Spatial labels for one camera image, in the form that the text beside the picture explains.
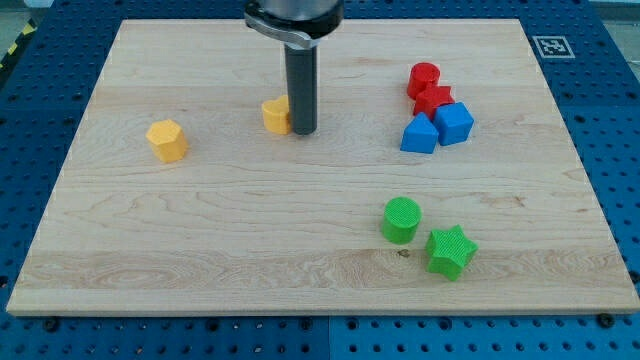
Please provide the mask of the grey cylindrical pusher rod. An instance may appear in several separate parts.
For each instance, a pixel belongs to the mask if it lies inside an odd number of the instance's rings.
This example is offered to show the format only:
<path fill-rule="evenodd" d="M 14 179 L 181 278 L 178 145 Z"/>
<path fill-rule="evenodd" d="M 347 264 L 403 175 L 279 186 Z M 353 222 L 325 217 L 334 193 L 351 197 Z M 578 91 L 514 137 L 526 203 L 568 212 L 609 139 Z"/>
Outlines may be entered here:
<path fill-rule="evenodd" d="M 316 48 L 294 49 L 285 45 L 284 54 L 292 131 L 309 135 L 317 128 Z"/>

